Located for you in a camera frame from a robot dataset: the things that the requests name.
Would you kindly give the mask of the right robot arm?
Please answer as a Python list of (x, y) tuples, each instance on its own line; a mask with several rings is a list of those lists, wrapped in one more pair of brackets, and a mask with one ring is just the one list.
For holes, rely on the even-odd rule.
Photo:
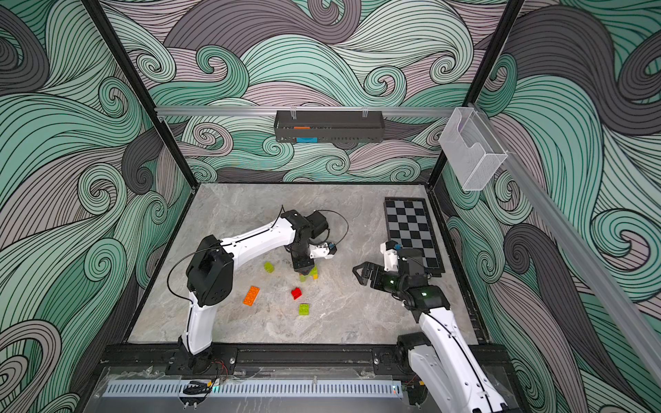
[(492, 385), (457, 326), (442, 289), (430, 284), (423, 253), (388, 241), (384, 263), (352, 268), (363, 285), (390, 294), (410, 311), (421, 331), (398, 338), (398, 358), (422, 380), (442, 412), (506, 412), (506, 399)]

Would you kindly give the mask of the large lime 2x4 brick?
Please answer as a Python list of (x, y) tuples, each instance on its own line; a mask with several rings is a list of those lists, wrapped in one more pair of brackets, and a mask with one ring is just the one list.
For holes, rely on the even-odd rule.
[(299, 279), (300, 282), (306, 282), (307, 280), (318, 280), (318, 267), (315, 266), (311, 269), (311, 271), (304, 275), (304, 274), (299, 274)]

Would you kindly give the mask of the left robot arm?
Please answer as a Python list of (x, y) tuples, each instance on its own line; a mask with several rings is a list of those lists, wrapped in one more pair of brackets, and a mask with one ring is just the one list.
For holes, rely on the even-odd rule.
[(249, 261), (270, 251), (284, 248), (293, 269), (309, 275), (317, 259), (330, 259), (337, 253), (334, 242), (318, 242), (330, 227), (325, 215), (315, 211), (305, 216), (295, 210), (281, 211), (278, 217), (257, 229), (225, 239), (205, 237), (186, 269), (189, 314), (181, 335), (184, 349), (197, 356), (213, 342), (213, 322), (218, 306), (232, 292), (234, 272)]

